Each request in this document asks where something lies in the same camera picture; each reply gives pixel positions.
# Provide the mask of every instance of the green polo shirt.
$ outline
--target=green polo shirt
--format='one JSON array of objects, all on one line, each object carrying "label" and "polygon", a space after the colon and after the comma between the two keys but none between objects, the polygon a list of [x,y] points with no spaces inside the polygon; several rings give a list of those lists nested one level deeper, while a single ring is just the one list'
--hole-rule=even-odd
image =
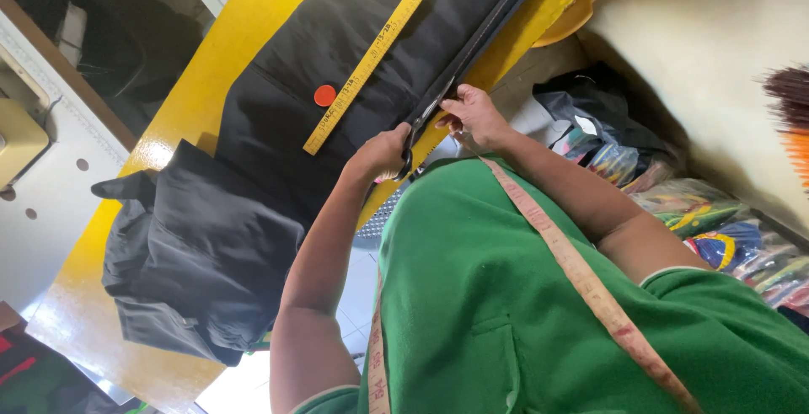
[{"label": "green polo shirt", "polygon": [[[809,337],[749,287],[688,268],[634,285],[548,196],[507,172],[706,413],[809,412]],[[680,413],[612,340],[479,160],[432,166],[410,186],[383,233],[379,264],[393,414]],[[366,414],[367,379],[295,412]]]}]

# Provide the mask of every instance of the hand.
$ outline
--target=hand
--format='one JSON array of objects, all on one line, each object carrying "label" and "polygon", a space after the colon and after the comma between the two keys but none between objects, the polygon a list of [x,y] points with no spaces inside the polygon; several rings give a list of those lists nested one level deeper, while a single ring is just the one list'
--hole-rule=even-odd
[{"label": "hand", "polygon": [[346,163],[346,170],[370,179],[393,179],[405,165],[402,152],[409,134],[407,122],[400,123],[394,130],[382,131],[359,148]]},{"label": "hand", "polygon": [[441,109],[449,112],[436,124],[436,128],[449,125],[451,132],[469,131],[480,146],[493,150],[506,140],[514,129],[494,107],[489,94],[469,84],[458,86],[459,100],[441,101]]}]

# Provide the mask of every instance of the tape measure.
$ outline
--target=tape measure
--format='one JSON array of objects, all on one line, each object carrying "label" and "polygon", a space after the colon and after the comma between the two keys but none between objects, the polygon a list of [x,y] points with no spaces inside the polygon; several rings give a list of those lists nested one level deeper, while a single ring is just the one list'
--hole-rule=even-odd
[{"label": "tape measure", "polygon": [[422,1],[423,0],[401,0],[399,2],[399,5],[393,10],[393,14],[390,19],[388,19],[388,22],[385,23],[379,35],[376,36],[376,39],[370,45],[365,56],[359,61],[357,68],[351,73],[349,80],[346,81],[346,84],[340,89],[332,105],[326,110],[326,114],[323,115],[323,118],[320,119],[315,130],[309,135],[309,139],[303,146],[303,150],[314,155],[323,147],[326,138],[329,137],[334,128],[338,125],[343,114],[346,113],[351,103],[357,98],[357,94],[365,85],[368,78],[370,78],[370,74],[374,71],[376,66],[379,65],[379,61],[382,60],[382,57],[391,48],[393,42],[396,41],[396,37],[399,36],[399,33],[404,28],[405,24],[407,24],[407,21],[410,20],[410,16],[413,16],[413,13],[416,12],[416,8],[418,8]]},{"label": "tape measure", "polygon": [[[531,195],[495,161],[480,158],[480,161],[492,170],[500,186],[517,206],[522,216],[531,223],[564,271],[573,287],[592,310],[599,321],[607,328],[610,336],[621,346],[633,360],[665,391],[669,392],[687,412],[702,413],[699,404],[680,379],[666,365],[666,362],[643,337],[618,301],[607,290],[598,275],[593,272],[581,254],[576,251],[567,236],[556,226]],[[377,297],[374,316],[371,321],[370,340],[368,343],[368,406],[372,414],[390,414],[390,396],[388,392],[388,376],[385,374],[384,345],[382,340],[382,318],[380,306],[382,302],[382,276],[377,274]]]}]

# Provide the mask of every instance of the orange broom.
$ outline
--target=orange broom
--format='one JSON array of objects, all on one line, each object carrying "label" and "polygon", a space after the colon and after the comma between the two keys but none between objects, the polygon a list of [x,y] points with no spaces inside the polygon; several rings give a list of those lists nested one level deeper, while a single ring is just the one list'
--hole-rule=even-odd
[{"label": "orange broom", "polygon": [[773,71],[763,80],[763,89],[778,99],[771,114],[778,121],[777,130],[795,172],[809,193],[809,65]]}]

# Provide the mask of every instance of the yellow table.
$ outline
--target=yellow table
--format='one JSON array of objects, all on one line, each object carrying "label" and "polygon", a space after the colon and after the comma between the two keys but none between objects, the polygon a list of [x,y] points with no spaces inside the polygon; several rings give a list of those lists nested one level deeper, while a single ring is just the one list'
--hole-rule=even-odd
[{"label": "yellow table", "polygon": [[[196,56],[137,143],[121,175],[166,166],[181,138],[213,153],[230,85],[301,0],[229,0]],[[528,0],[466,81],[491,88],[575,0]],[[430,129],[413,149],[416,165],[446,133]],[[396,190],[390,182],[374,200]],[[121,338],[112,298],[101,286],[104,243],[120,209],[106,200],[96,210],[48,291],[28,332],[59,353],[167,414],[185,409],[223,371],[212,362]]]}]

